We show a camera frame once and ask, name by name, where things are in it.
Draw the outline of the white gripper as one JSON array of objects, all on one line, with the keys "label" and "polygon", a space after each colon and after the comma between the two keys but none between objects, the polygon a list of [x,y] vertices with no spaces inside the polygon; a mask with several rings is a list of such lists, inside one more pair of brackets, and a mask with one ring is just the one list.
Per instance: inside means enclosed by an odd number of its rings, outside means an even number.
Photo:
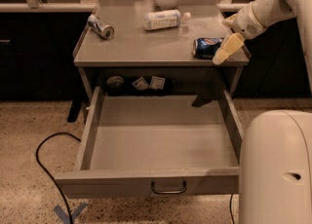
[{"label": "white gripper", "polygon": [[266,30],[264,20],[264,7],[256,2],[249,3],[241,9],[234,19],[224,19],[222,24],[229,28],[232,27],[236,33],[224,38],[213,57],[213,63],[215,65],[224,63],[244,45],[245,39],[253,39],[262,34]]}]

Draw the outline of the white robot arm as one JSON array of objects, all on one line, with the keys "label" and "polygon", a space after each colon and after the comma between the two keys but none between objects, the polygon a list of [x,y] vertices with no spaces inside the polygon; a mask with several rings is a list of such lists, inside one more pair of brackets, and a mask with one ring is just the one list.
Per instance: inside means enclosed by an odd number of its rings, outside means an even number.
[{"label": "white robot arm", "polygon": [[[312,0],[254,0],[223,24],[233,33],[216,51],[220,65],[245,40],[272,24],[295,18],[307,68],[312,66]],[[312,114],[262,113],[241,144],[239,224],[312,224]]]}]

